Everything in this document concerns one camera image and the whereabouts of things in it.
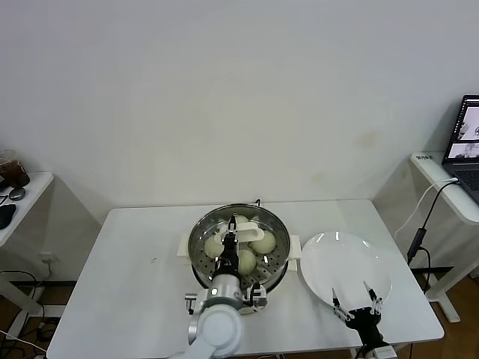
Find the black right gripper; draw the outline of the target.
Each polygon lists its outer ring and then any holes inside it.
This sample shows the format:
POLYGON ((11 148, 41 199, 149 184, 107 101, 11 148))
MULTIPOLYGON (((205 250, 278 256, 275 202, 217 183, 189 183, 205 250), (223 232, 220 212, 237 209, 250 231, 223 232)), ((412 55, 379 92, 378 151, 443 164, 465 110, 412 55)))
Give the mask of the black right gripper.
POLYGON ((363 346, 380 346, 382 335, 377 325, 381 320, 383 300, 365 281, 363 284, 371 300, 370 308, 359 308, 348 312, 341 306, 336 291, 332 288, 333 311, 342 322, 346 322, 349 329, 358 332, 363 346))

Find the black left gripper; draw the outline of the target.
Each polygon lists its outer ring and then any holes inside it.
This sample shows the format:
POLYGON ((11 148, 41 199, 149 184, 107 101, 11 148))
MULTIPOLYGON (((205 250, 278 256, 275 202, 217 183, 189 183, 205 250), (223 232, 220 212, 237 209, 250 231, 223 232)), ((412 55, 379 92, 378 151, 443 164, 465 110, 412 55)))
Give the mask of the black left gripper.
POLYGON ((213 271, 213 279, 227 274, 240 279, 239 257, 237 254, 237 214, 234 213, 228 222, 228 229, 221 235, 221 244, 224 245, 213 271))

